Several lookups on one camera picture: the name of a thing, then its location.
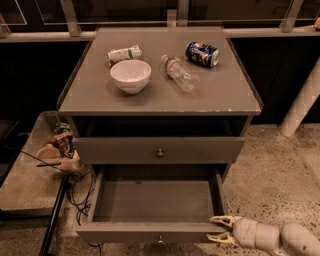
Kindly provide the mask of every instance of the nightstand top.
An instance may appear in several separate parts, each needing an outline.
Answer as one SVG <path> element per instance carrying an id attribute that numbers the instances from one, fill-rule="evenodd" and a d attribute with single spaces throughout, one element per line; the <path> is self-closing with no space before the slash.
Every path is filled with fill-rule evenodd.
<path id="1" fill-rule="evenodd" d="M 209 69 L 185 56 L 189 42 L 219 49 Z M 138 94 L 122 92 L 112 81 L 107 52 L 139 45 L 152 67 Z M 199 88 L 184 93 L 161 69 L 164 54 L 180 58 L 200 78 Z M 100 28 L 59 111 L 69 115 L 258 115 L 262 104 L 219 27 Z"/>

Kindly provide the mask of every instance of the open drawer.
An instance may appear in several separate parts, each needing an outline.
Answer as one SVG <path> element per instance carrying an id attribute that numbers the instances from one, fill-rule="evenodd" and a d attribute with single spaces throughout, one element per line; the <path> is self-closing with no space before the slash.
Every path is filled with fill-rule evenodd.
<path id="1" fill-rule="evenodd" d="M 225 228 L 219 165 L 104 165 L 88 222 L 76 229 L 86 242 L 208 242 Z"/>

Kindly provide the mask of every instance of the white bowl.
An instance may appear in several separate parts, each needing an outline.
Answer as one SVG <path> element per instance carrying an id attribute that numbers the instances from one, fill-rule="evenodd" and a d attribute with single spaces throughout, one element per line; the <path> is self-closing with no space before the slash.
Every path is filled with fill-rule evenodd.
<path id="1" fill-rule="evenodd" d="M 124 60 L 111 68 L 110 75 L 121 90 L 135 94 L 149 82 L 151 67 L 141 60 Z"/>

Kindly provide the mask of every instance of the floor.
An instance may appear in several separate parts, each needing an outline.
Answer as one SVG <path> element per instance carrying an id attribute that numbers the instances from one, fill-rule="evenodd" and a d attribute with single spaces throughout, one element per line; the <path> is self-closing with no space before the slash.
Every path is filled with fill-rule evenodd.
<path id="1" fill-rule="evenodd" d="M 284 137 L 276 125 L 250 126 L 244 148 L 224 182 L 230 215 L 245 216 L 282 227 L 302 224 L 320 237 L 320 124 L 303 124 Z M 66 216 L 60 217 L 50 252 L 62 255 L 99 255 L 70 230 Z M 46 220 L 0 222 L 0 255 L 38 255 Z M 207 244 L 105 244 L 106 256 L 231 256 L 268 255 L 237 245 Z"/>

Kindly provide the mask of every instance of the blue can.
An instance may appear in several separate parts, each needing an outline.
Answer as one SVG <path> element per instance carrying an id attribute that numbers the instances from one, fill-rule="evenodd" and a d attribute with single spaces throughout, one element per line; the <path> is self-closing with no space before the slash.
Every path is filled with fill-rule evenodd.
<path id="1" fill-rule="evenodd" d="M 212 68 L 218 64 L 219 50 L 211 45 L 191 42 L 187 45 L 186 56 L 190 61 Z"/>

